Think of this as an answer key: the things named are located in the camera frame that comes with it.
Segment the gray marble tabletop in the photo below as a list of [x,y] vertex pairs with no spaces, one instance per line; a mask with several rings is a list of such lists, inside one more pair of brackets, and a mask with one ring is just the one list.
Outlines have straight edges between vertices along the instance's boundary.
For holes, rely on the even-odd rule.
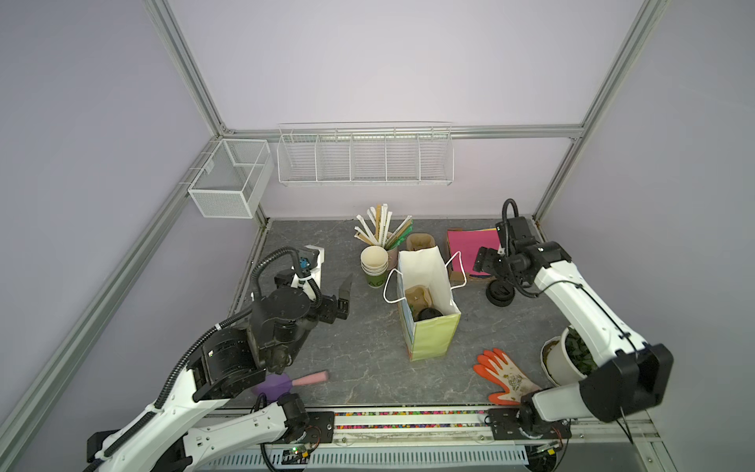
[[[370,288],[362,274],[359,254],[365,244],[354,239],[355,224],[273,221],[264,245],[264,255],[285,245],[325,248],[321,285],[326,295],[336,294],[349,274],[354,275],[349,319],[318,324],[286,370],[291,378],[328,371],[328,382],[294,388],[307,406],[488,403],[488,395],[501,389],[479,377],[473,366],[479,354],[493,347],[509,354],[536,384],[550,386],[541,371],[539,353],[545,341],[568,325],[566,318],[544,296],[517,295],[509,307],[496,307],[485,298],[487,282],[482,281],[454,290],[461,320],[447,354],[410,362],[396,305],[387,304],[382,290]],[[448,260],[448,228],[479,230],[494,225],[494,220],[415,220],[414,231],[432,234]],[[260,279],[264,294],[275,288],[275,273],[290,263],[282,258],[265,270]],[[253,402],[254,395],[244,392],[228,406]]]

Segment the white mesh basket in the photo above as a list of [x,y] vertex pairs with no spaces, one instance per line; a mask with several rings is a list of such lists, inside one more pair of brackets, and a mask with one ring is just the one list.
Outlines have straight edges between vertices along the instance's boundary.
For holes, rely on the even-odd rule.
[[284,185],[448,185],[454,181],[451,129],[282,134],[278,177]]
[[205,217],[253,218],[272,173],[267,141],[223,139],[189,194]]

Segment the bag handle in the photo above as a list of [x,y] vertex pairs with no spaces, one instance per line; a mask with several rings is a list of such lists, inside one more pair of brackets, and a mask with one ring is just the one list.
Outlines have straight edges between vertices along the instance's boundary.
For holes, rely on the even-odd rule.
[[387,301],[388,303],[399,303],[401,300],[406,300],[406,296],[401,297],[398,300],[388,300],[388,297],[385,296],[385,291],[388,288],[388,281],[390,280],[390,276],[392,276],[394,272],[398,272],[401,277],[404,276],[404,274],[402,274],[401,271],[396,268],[393,268],[390,270],[390,273],[388,274],[388,278],[385,279],[385,285],[383,285],[383,299]]
[[461,267],[461,275],[464,276],[464,283],[461,285],[454,285],[453,287],[451,287],[451,290],[453,290],[454,288],[464,287],[467,284],[467,273],[464,272],[464,264],[461,263],[461,251],[456,251],[456,254],[452,255],[451,258],[448,259],[448,262],[445,263],[445,266],[448,267],[448,265],[451,263],[451,261],[454,260],[456,256],[459,256],[459,267]]

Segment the pink handle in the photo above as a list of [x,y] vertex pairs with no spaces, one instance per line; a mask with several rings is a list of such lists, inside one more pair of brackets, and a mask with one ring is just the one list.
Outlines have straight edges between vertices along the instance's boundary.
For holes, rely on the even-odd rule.
[[291,384],[295,387],[298,385],[312,385],[328,381],[328,371],[315,372],[314,374],[305,375],[301,378],[295,378]]

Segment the work glove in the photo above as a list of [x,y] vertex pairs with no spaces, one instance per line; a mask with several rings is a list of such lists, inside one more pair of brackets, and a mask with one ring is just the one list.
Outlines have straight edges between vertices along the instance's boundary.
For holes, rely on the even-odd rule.
[[493,393],[488,400],[495,405],[519,405],[522,397],[527,393],[540,390],[526,375],[516,367],[511,358],[497,347],[493,351],[486,350],[477,356],[474,371],[494,384],[503,387],[504,391]]

